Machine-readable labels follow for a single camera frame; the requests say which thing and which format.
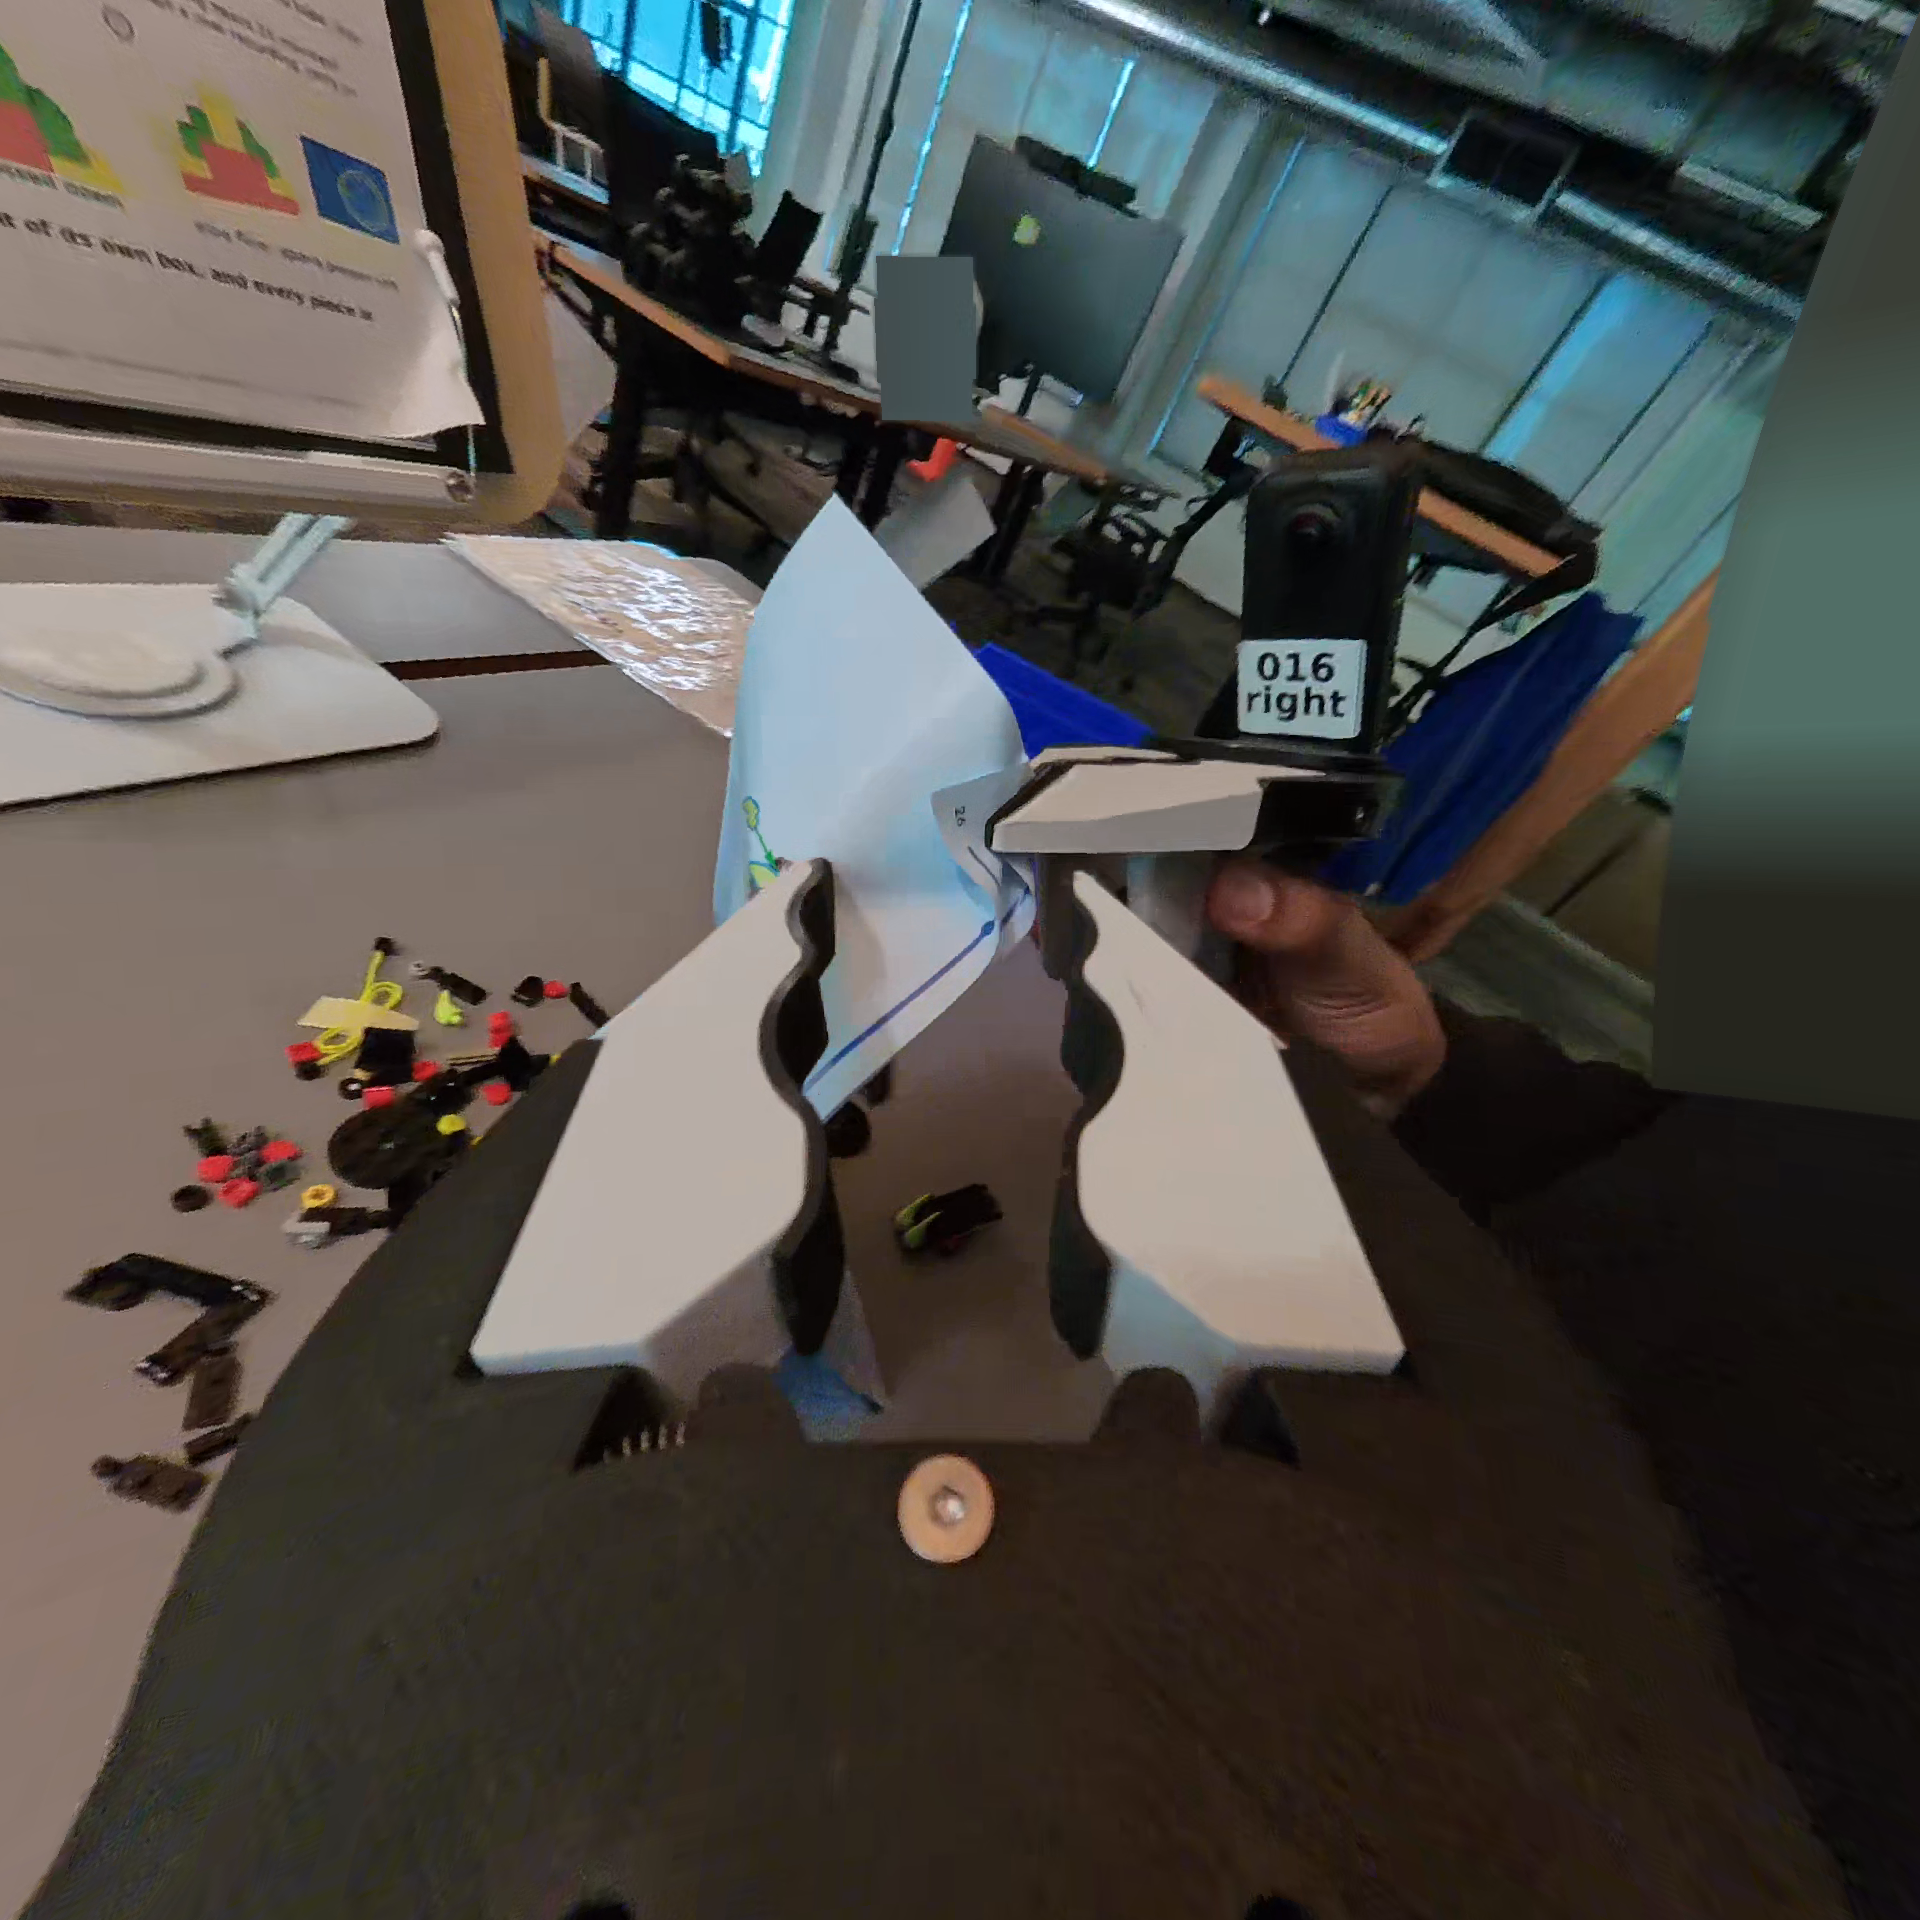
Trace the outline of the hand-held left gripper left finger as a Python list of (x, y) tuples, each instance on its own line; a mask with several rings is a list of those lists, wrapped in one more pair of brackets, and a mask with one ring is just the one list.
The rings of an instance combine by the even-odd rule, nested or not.
[(823, 1358), (885, 1402), (826, 1123), (833, 865), (787, 867), (595, 1040), (471, 1337), (489, 1378), (635, 1369), (681, 1414), (709, 1375)]

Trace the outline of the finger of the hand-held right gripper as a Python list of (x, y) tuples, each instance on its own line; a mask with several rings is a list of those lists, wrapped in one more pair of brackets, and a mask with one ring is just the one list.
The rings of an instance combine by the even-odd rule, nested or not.
[(995, 815), (1014, 857), (1237, 851), (1253, 845), (1268, 779), (1242, 762), (1051, 762)]
[(1242, 782), (1268, 782), (1268, 761), (1246, 759), (1230, 751), (1202, 751), (1205, 743), (1174, 741), (1171, 746), (1118, 746), (1110, 743), (1079, 743), (1044, 746), (1027, 761), (1029, 777), (1060, 771), (1079, 762), (1113, 765), (1186, 765), (1205, 767)]

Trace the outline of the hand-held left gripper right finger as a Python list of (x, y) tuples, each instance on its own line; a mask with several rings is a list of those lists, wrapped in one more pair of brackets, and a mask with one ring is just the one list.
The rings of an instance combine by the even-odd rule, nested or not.
[(1077, 1097), (1047, 1231), (1067, 1352), (1182, 1378), (1205, 1425), (1276, 1373), (1395, 1375), (1406, 1337), (1282, 1041), (1098, 873), (1047, 911)]

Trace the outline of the pile of small lego pieces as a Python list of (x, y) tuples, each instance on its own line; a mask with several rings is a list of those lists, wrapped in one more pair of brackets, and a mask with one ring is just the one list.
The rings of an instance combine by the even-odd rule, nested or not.
[[(283, 1046), (294, 1081), (346, 1103), (324, 1142), (194, 1119), (186, 1138), (196, 1166), (171, 1193), (171, 1211), (286, 1201), (279, 1231), (303, 1251), (390, 1235), (559, 1062), (563, 1046), (541, 1041), (539, 1021), (555, 1007), (569, 1007), (589, 1035), (607, 1019), (578, 981), (527, 973), (499, 999), (467, 970), (374, 936), (356, 987), (317, 995)], [(109, 1497), (193, 1511), (253, 1422), (242, 1406), (245, 1338), (271, 1291), (169, 1254), (127, 1251), (79, 1272), (65, 1298), (94, 1311), (166, 1305), (181, 1314), (132, 1361), (138, 1379), (183, 1395), (175, 1447), (97, 1455), (87, 1471)]]

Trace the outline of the lego instruction booklet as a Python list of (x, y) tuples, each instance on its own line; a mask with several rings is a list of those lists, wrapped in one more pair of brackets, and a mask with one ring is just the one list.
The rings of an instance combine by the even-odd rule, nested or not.
[(834, 949), (805, 1093), (830, 1117), (1033, 927), (987, 819), (1025, 779), (1012, 705), (839, 498), (765, 585), (735, 677), (711, 907), (826, 858)]

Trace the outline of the black and lime lego piece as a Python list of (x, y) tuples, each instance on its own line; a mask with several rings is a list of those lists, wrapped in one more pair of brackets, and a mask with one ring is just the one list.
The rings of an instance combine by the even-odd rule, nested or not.
[(893, 1239), (906, 1257), (953, 1257), (1001, 1219), (1001, 1201), (990, 1185), (962, 1183), (927, 1190), (900, 1207), (893, 1213)]

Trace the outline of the person's right hand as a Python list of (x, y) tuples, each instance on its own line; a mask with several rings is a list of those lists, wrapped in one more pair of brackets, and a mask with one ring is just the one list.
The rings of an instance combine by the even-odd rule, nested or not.
[(1282, 1040), (1330, 1056), (1369, 1112), (1396, 1119), (1439, 1074), (1437, 1007), (1356, 901), (1235, 857), (1212, 878), (1206, 922), (1230, 949), (1239, 1000)]

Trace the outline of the blue plastic bin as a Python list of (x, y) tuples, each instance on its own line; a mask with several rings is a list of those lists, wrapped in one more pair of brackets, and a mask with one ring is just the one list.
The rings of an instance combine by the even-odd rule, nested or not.
[(1155, 736), (1146, 720), (997, 641), (977, 647), (974, 661), (1009, 703), (1029, 759), (1060, 746), (1131, 749)]
[(1639, 614), (1585, 592), (1500, 653), (1443, 678), (1382, 751), (1399, 786), (1381, 829), (1334, 851), (1318, 880), (1386, 904), (1433, 887), (1533, 784), (1642, 627)]

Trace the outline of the black office chair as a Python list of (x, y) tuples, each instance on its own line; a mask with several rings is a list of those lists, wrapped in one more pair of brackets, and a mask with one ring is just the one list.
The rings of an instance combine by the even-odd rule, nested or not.
[(1237, 464), (1171, 529), (1158, 528), (1127, 488), (1103, 494), (1091, 517), (1059, 534), (1051, 552), (1065, 565), (1065, 598), (1044, 603), (1041, 621), (1067, 625), (1067, 674), (1102, 655), (1102, 611), (1127, 621), (1155, 611), (1174, 585), (1186, 547), (1227, 506), (1242, 503), (1260, 467)]

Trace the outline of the light wooden desk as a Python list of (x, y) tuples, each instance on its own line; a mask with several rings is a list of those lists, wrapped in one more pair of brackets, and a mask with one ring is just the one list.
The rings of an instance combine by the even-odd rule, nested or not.
[(1596, 802), (1695, 695), (1710, 641), (1717, 567), (1579, 705), (1533, 784), (1431, 888), (1387, 922), (1406, 959), (1423, 965)]

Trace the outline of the black computer monitor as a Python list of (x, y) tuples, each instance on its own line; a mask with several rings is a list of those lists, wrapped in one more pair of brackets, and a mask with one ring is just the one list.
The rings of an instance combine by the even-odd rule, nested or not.
[(1182, 249), (1177, 223), (1082, 194), (980, 134), (942, 241), (974, 267), (978, 383), (1050, 376), (1113, 400)]

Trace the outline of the clear crinkled plastic bag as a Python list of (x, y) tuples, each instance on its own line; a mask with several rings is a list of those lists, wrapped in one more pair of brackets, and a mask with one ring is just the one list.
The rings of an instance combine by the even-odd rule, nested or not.
[(508, 595), (709, 730), (730, 737), (759, 589), (643, 542), (450, 534)]

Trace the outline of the dark desk equipment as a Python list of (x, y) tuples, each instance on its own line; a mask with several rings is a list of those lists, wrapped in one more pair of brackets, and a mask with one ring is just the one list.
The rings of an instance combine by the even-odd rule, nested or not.
[(753, 191), (732, 184), (721, 165), (674, 157), (623, 241), (623, 281), (732, 341), (783, 352), (783, 311), (823, 211), (781, 191), (762, 234), (750, 234), (750, 214)]

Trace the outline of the tan backing board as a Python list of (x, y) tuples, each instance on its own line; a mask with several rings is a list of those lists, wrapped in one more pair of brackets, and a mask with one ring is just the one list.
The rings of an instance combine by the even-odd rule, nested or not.
[(447, 517), (505, 528), (539, 514), (569, 450), (508, 57), (492, 5), (389, 1), (385, 14), (425, 226), (445, 249), (467, 379), (485, 414), (437, 435), (437, 451), (465, 445), (467, 458)]

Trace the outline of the printed instruction sheet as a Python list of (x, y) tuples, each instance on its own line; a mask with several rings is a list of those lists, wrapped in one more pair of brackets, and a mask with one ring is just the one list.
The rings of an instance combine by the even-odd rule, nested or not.
[(331, 440), (485, 409), (402, 14), (5, 1), (5, 386)]

